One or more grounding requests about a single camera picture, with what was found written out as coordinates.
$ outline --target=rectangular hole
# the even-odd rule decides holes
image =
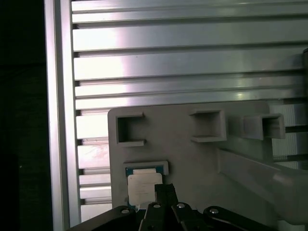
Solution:
[[[281,125],[279,116],[262,118],[263,136],[269,138],[279,138]]]
[[[144,137],[138,132],[144,125],[143,114],[117,117],[117,142],[122,146],[143,146]]]
[[[197,111],[195,121],[195,142],[212,142],[226,139],[224,116],[221,111]]]

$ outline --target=screw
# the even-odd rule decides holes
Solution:
[[[178,207],[178,208],[185,208],[185,205],[182,204],[182,203],[180,203],[180,204],[177,205],[177,207]]]
[[[218,210],[215,209],[215,208],[212,208],[212,209],[210,209],[210,213],[212,213],[212,214],[217,214],[217,213],[218,213]]]
[[[122,211],[121,211],[121,213],[129,213],[129,210],[128,209],[123,209]]]

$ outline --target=square plastic bracket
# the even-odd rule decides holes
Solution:
[[[116,116],[116,142],[121,147],[144,146],[146,140],[134,140],[131,137],[131,126],[134,122],[144,118],[143,112],[126,113]]]
[[[242,137],[255,140],[264,138],[285,138],[283,115],[266,114],[244,116],[241,123]]]
[[[191,140],[197,143],[226,141],[226,117],[223,110],[195,109],[190,113],[195,124],[195,135]]]

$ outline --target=square cutout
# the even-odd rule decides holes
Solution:
[[[222,110],[194,110],[191,114],[195,132],[194,142],[216,142],[227,140],[226,119]]]
[[[144,146],[145,139],[137,138],[132,127],[141,123],[143,113],[116,116],[116,141],[122,147]]]

